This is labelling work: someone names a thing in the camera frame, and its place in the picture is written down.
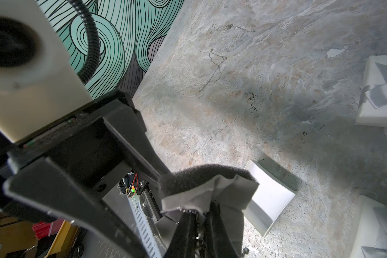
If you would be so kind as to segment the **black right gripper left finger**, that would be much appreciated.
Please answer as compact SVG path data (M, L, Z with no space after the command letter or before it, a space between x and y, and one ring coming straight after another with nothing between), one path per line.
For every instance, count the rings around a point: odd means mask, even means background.
M164 258L194 258L198 233L197 212L184 212Z

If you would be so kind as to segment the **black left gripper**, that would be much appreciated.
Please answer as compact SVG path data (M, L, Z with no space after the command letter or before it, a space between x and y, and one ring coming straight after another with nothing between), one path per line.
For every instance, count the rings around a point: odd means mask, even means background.
M12 198L50 216L72 221L132 258L148 257L139 238L121 218L79 184L97 188L101 179L122 161L137 173L138 182L158 184L159 179L170 174L143 125L131 96L115 90L18 144L0 133L0 206L6 206ZM22 168L11 177L5 168L9 158Z

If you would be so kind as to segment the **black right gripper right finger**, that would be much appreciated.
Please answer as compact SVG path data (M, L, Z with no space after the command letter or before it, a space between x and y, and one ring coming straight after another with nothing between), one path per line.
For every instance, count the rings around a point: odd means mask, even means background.
M235 220L238 213L220 208L211 202L205 220L205 251L206 258L238 258L240 257L240 224Z

